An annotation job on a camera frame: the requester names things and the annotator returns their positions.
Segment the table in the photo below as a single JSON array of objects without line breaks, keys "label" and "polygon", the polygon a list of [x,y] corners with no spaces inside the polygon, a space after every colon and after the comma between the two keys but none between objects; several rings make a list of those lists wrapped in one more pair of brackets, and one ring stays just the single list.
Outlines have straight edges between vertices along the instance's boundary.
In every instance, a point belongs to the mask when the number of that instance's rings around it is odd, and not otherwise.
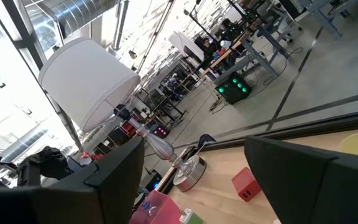
[{"label": "table", "polygon": [[[257,25],[262,24],[262,21],[260,19],[256,19],[250,26],[251,30],[255,30],[257,28]],[[246,39],[248,39],[250,36],[252,35],[252,32],[250,30],[245,31],[243,34],[241,34],[239,37],[237,37],[236,39],[234,39],[234,44],[230,47],[230,49],[228,49],[227,51],[225,51],[224,54],[222,54],[218,59],[216,59],[203,73],[202,75],[206,75],[208,72],[211,71],[212,68],[214,68],[215,66],[217,66],[219,63],[221,63],[221,61],[223,59],[225,59],[227,56],[229,56],[235,48],[237,48],[238,46],[240,46],[242,44],[242,42]]]},{"label": "table", "polygon": [[226,58],[232,51],[233,49],[235,49],[236,47],[243,45],[245,47],[245,49],[250,53],[250,56],[248,58],[244,58],[247,63],[253,59],[256,59],[269,73],[271,73],[275,78],[278,77],[277,72],[270,66],[270,64],[273,62],[274,58],[277,56],[278,53],[282,54],[285,58],[289,57],[289,54],[287,53],[287,51],[277,42],[277,40],[275,40],[272,35],[269,34],[269,32],[267,30],[265,30],[262,26],[261,26],[262,21],[260,19],[257,19],[254,23],[252,23],[252,25],[250,26],[250,29],[257,29],[274,47],[275,51],[273,53],[272,58],[267,61],[265,58],[263,58],[262,56],[260,56],[260,54],[258,53],[258,51],[256,49],[253,48],[253,46],[247,42],[247,38],[250,37],[250,35],[252,34],[251,31],[247,30],[245,31],[244,34],[242,34],[240,37],[238,37],[235,40],[234,45],[231,46],[230,49],[228,49],[222,56],[220,56],[215,62],[212,63],[212,65],[209,66],[208,69],[206,69],[202,75],[206,75],[208,72],[211,71],[211,68],[215,67],[217,64],[219,64],[221,62],[221,60],[223,60],[224,58]]},{"label": "table", "polygon": [[[328,133],[286,140],[306,146],[340,151],[341,142],[358,130]],[[248,166],[244,147],[228,147],[221,150],[201,151],[198,154],[207,162],[207,168],[199,182],[189,191],[181,192],[173,187],[168,195],[182,209],[195,211],[205,223],[273,223],[277,219],[263,192],[249,203],[236,194],[231,178]],[[161,183],[173,171],[171,168]]]}]

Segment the red box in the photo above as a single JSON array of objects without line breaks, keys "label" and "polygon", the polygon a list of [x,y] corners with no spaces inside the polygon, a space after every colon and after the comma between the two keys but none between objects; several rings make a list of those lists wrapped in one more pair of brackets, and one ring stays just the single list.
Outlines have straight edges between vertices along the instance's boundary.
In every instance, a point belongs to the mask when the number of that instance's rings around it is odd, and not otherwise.
[{"label": "red box", "polygon": [[249,202],[261,191],[258,182],[256,182],[254,175],[252,175],[248,167],[242,169],[231,181],[240,198],[246,202]]}]

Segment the wire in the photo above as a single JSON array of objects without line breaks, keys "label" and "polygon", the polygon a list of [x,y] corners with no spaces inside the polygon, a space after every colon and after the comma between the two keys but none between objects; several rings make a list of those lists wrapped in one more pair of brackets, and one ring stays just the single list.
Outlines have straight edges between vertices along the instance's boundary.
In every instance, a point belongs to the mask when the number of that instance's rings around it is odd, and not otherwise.
[{"label": "wire", "polygon": [[223,106],[218,109],[217,111],[212,111],[212,114],[216,114],[217,112],[221,111],[225,106],[227,106],[229,103],[227,101],[224,102]]},{"label": "wire", "polygon": [[[251,58],[249,57],[249,54],[247,54],[247,57],[248,57],[248,60],[251,62]],[[255,83],[255,85],[250,86],[251,88],[253,88],[253,87],[255,87],[255,86],[258,85],[258,83],[259,83],[259,78],[258,78],[258,75],[256,74],[256,72],[255,72],[255,70],[254,70],[254,66],[251,66],[251,69],[252,69],[252,71],[253,71],[253,73],[254,73],[254,75],[255,75],[255,77],[256,77],[256,83]]]},{"label": "wire", "polygon": [[209,112],[215,110],[215,108],[217,106],[219,106],[222,102],[222,98],[220,96],[218,96],[217,100],[211,105],[211,107],[209,108]]},{"label": "wire", "polygon": [[[295,50],[292,51],[292,52],[289,51],[289,50],[287,50],[287,49],[284,49],[284,50],[285,50],[286,52],[290,53],[290,54],[288,55],[288,58],[290,58],[291,55],[293,55],[293,54],[299,54],[299,53],[301,53],[301,52],[303,51],[303,47],[298,47],[297,49],[295,49]],[[278,77],[285,71],[285,69],[287,68],[288,58],[285,59],[284,68],[283,68],[283,70],[277,75],[276,78],[278,78]],[[264,86],[270,85],[273,80],[274,80],[274,76],[271,76],[271,77],[266,78],[265,81],[264,81]]]}]

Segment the black device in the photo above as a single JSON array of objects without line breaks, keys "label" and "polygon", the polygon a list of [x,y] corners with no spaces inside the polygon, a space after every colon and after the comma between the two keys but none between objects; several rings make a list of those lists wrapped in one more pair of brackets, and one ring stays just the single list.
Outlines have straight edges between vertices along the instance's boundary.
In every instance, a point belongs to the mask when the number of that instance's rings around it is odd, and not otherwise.
[{"label": "black device", "polygon": [[160,183],[160,181],[162,179],[162,176],[155,169],[153,169],[151,172],[147,169],[146,169],[146,171],[147,171],[147,175],[145,177],[143,177],[139,186],[144,187],[149,192],[151,192],[158,186],[158,184]]},{"label": "black device", "polygon": [[49,187],[0,189],[0,223],[128,223],[143,162],[136,137]]},{"label": "black device", "polygon": [[165,139],[170,132],[170,130],[167,127],[161,124],[155,124],[149,130],[150,132],[154,133],[157,137],[162,139]]},{"label": "black device", "polygon": [[358,156],[247,136],[249,167],[282,224],[358,223]]},{"label": "black device", "polygon": [[216,84],[215,90],[220,93],[228,103],[234,104],[249,96],[252,88],[246,84],[236,72],[219,80]]},{"label": "black device", "polygon": [[16,172],[17,186],[41,185],[41,175],[60,180],[72,173],[62,152],[49,146],[25,158]]}]

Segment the lamp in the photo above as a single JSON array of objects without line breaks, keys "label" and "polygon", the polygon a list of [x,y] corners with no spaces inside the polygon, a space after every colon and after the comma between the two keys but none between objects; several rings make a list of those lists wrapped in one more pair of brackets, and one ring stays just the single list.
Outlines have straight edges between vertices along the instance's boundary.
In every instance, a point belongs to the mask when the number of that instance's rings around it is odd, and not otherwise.
[{"label": "lamp", "polygon": [[183,161],[170,143],[131,118],[124,105],[140,77],[91,39],[81,37],[58,49],[42,67],[39,82],[84,132],[104,124],[114,111],[131,123],[159,158],[178,169],[174,184],[182,192],[203,175],[202,158],[195,155]]}]

